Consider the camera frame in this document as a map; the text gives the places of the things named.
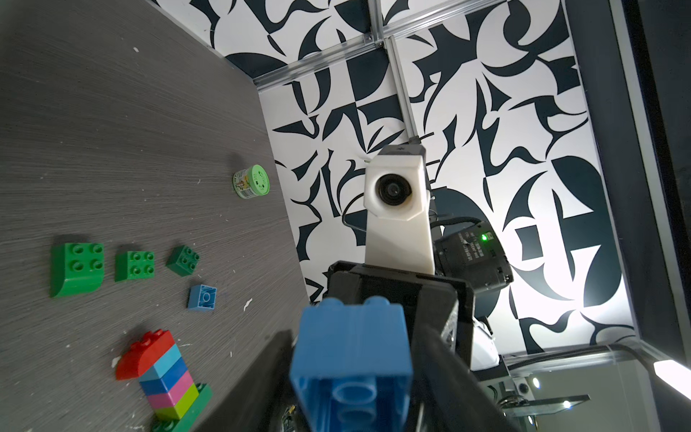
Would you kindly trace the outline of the small green lego brick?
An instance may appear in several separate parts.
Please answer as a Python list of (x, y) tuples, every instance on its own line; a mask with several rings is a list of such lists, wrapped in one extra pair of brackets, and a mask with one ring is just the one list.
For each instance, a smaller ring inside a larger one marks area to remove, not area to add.
[(155, 254), (152, 251), (127, 251), (115, 257), (114, 280), (117, 283), (154, 276)]

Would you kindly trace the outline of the green long lego plate brick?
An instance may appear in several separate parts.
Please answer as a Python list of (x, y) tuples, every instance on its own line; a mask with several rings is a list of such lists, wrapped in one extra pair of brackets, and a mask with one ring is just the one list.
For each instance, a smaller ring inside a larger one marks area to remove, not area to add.
[(191, 431), (194, 423), (196, 423), (199, 416), (205, 410), (206, 406), (212, 399), (212, 388), (208, 383), (195, 383), (199, 391), (199, 397), (196, 399), (190, 410), (183, 416), (183, 419), (174, 421), (163, 421), (156, 417), (151, 428), (153, 432), (176, 432), (176, 431)]

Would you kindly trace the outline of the lime green lego brick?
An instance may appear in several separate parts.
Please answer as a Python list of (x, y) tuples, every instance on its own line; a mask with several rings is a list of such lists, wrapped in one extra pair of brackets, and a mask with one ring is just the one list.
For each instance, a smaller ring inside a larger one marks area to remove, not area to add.
[(183, 416), (187, 414), (198, 397), (199, 391), (197, 386), (193, 383), (176, 405), (173, 407), (156, 409), (154, 410), (155, 415), (158, 419), (163, 421), (183, 419)]

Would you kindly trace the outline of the light green tall lego brick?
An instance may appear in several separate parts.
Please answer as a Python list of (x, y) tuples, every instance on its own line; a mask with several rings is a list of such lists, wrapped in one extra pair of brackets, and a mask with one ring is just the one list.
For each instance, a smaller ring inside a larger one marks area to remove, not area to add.
[(93, 293), (104, 282), (103, 243), (64, 243), (50, 250), (50, 297)]

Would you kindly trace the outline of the cyan lego brick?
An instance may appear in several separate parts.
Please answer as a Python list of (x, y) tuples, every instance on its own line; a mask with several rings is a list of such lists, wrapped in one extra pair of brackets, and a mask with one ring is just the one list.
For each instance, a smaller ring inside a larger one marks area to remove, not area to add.
[(139, 381), (145, 382), (161, 379), (181, 357), (178, 346), (176, 344), (172, 345), (171, 349), (165, 352), (144, 375), (140, 376)]

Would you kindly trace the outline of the magenta lego brick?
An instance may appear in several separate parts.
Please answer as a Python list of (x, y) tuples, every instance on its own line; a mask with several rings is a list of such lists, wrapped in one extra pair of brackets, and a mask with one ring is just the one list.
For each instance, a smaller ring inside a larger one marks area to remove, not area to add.
[(185, 372), (169, 392), (148, 395), (148, 401), (154, 410), (172, 408), (185, 396), (187, 391), (194, 386), (192, 376)]

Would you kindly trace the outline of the long blue lego brick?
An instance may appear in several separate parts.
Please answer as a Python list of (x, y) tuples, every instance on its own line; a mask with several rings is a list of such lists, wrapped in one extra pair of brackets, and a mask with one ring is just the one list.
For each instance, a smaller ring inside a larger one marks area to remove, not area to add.
[(302, 313), (289, 378), (313, 431), (401, 431), (413, 367), (404, 310), (381, 296)]

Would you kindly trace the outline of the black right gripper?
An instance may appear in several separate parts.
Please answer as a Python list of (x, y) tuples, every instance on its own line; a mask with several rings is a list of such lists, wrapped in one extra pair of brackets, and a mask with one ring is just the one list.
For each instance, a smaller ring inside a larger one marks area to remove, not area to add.
[(430, 326), (469, 365), (473, 356), (475, 293), (457, 278), (338, 261), (327, 271), (325, 298), (359, 305), (379, 296), (404, 311), (408, 337), (417, 323)]

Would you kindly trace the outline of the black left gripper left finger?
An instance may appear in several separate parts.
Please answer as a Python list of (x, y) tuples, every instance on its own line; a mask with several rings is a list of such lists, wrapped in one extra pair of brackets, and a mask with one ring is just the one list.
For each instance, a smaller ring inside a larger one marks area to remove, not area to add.
[(276, 333), (237, 385), (197, 429), (281, 431), (292, 354), (291, 331)]

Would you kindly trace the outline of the red lego brick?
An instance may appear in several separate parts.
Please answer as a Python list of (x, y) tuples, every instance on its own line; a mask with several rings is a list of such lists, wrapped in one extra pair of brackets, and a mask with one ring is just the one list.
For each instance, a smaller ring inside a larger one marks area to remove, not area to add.
[(169, 330), (158, 329), (145, 333), (139, 341), (131, 344), (118, 361), (115, 369), (117, 381), (142, 377), (175, 344)]

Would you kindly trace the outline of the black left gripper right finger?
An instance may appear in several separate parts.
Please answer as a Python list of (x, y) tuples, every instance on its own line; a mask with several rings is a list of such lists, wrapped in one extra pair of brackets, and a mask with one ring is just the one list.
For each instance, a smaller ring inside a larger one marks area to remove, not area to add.
[(465, 363), (428, 325), (416, 327), (411, 431), (513, 431)]

